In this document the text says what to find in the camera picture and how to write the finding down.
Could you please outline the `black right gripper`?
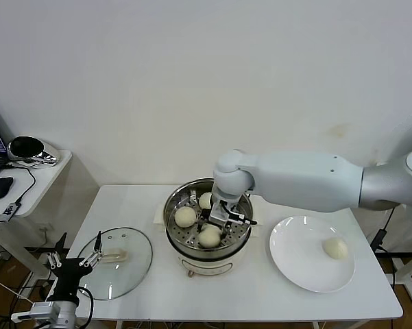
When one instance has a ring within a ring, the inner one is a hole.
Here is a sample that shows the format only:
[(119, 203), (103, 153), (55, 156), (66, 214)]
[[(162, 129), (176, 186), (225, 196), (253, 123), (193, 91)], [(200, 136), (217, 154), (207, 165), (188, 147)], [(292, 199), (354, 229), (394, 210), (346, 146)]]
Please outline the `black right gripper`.
[[(241, 214), (233, 208), (239, 205), (241, 195), (231, 195), (224, 193), (219, 188), (212, 189), (212, 218), (214, 219), (242, 219)], [(201, 232), (202, 228), (208, 223), (211, 209), (202, 209), (197, 220), (197, 231)], [(222, 242), (233, 242), (233, 227), (231, 222), (227, 222), (221, 233)]]

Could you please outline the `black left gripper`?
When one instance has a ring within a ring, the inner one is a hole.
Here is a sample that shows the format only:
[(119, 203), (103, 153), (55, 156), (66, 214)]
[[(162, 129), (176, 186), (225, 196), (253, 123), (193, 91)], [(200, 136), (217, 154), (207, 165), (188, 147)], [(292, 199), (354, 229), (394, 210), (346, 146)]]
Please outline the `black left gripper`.
[(103, 256), (101, 231), (95, 238), (93, 251), (85, 259), (65, 258), (61, 262), (61, 253), (64, 249), (67, 233), (65, 232), (55, 244), (53, 251), (47, 253), (50, 269), (57, 277), (57, 282), (51, 294), (51, 300), (79, 300), (77, 297), (80, 280), (91, 273), (92, 267), (100, 261)]

